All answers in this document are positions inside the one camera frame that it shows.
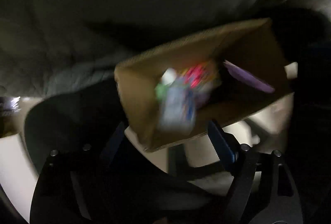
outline open cardboard box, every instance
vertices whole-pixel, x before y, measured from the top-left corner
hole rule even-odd
[[[182,70],[208,59],[226,59],[272,85],[275,92],[264,93],[238,81],[231,84],[221,102],[197,111],[191,133],[158,131],[159,104],[154,88],[162,74],[169,67]],[[211,119],[227,126],[288,94],[285,65],[271,31],[271,20],[258,19],[209,29],[158,46],[118,64],[115,80],[123,109],[139,142],[147,151],[156,151],[206,134]]]

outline bolt head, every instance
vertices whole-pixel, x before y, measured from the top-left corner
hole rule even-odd
[[[280,157],[282,155],[282,153],[279,150],[275,150],[273,152],[277,157]]]
[[[248,144],[241,144],[240,148],[243,151],[249,151],[251,147]]]
[[[54,149],[54,150],[51,151],[51,156],[55,157],[58,153],[59,152],[56,149]]]
[[[90,144],[85,144],[84,146],[83,146],[83,150],[84,151],[88,151],[88,150],[90,150],[91,149],[91,145]]]

